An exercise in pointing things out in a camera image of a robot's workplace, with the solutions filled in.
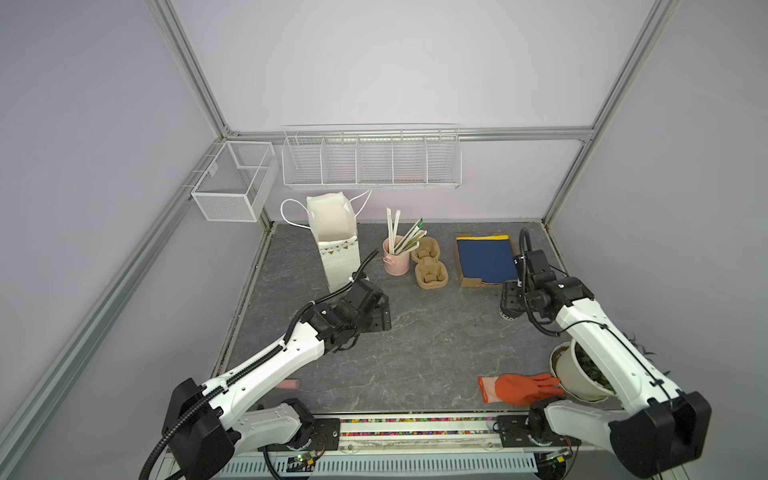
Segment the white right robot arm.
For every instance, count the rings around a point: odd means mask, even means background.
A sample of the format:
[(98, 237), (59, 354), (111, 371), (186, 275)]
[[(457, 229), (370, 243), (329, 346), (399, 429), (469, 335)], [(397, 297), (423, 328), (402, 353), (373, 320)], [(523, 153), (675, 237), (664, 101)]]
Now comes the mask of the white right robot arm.
[(568, 334), (606, 377), (620, 411), (570, 400), (537, 401), (528, 429), (537, 441), (568, 436), (613, 453), (640, 479), (699, 459), (712, 415), (698, 392), (686, 393), (653, 366), (608, 318), (576, 277), (560, 278), (541, 250), (524, 247), (514, 259), (519, 278), (505, 285), (514, 317), (526, 315), (540, 332)]

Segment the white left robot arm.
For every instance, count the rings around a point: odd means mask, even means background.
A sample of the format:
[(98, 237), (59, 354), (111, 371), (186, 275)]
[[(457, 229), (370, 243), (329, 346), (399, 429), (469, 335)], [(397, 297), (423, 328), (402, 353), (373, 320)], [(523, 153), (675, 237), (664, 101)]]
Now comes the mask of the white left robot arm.
[(272, 445), (300, 448), (315, 433), (315, 418), (298, 399), (245, 414), (297, 370), (329, 353), (352, 348), (360, 335), (390, 329), (388, 296), (365, 278), (312, 301), (286, 333), (240, 365), (201, 384), (188, 378), (171, 393), (161, 438), (139, 476), (149, 478), (165, 451), (175, 479), (210, 479), (237, 454)]

